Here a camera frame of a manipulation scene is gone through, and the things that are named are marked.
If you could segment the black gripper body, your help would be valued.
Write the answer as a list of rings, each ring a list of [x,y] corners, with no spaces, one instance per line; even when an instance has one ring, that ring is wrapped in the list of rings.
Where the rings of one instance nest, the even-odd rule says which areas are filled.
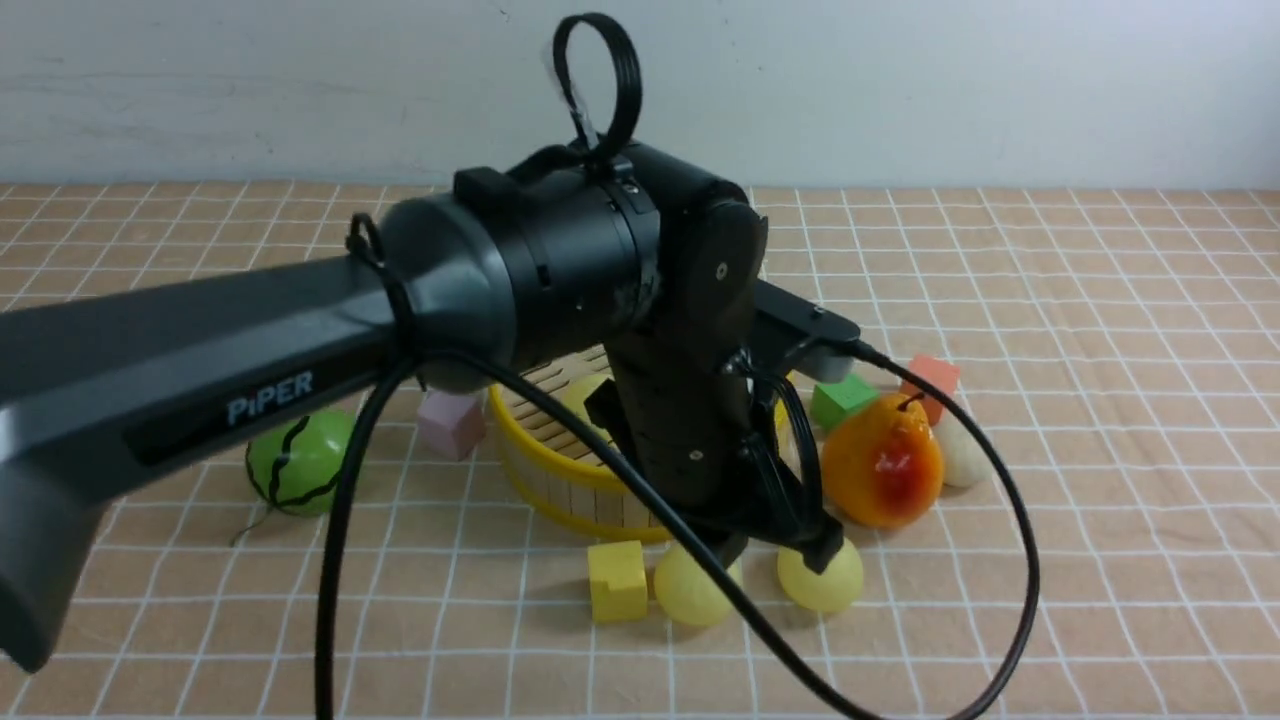
[[[817,442],[794,384],[751,355],[717,368],[639,333],[603,346],[588,401],[643,478],[708,546],[827,546]]]

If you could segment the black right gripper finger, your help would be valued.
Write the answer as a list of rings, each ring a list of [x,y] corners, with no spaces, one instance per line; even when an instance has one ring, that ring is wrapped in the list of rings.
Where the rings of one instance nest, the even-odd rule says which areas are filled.
[[[698,538],[726,569],[739,561],[750,541],[748,536],[731,530],[699,530]]]

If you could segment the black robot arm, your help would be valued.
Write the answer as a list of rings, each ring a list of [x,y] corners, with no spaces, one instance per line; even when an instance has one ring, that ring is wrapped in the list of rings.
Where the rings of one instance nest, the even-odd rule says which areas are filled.
[[[356,254],[3,314],[3,652],[38,671],[108,506],[411,357],[454,393],[603,347],[596,415],[648,484],[730,562],[744,537],[822,571],[815,496],[753,466],[771,400],[751,372],[829,372],[856,333],[758,278],[745,192],[644,143],[540,179],[462,170],[383,218]]]

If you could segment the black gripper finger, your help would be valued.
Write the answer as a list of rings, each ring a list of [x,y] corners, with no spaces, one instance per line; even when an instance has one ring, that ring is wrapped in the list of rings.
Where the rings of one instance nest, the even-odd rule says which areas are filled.
[[[804,539],[797,548],[804,568],[818,575],[826,573],[845,546],[845,541],[842,530],[819,530],[812,538]]]

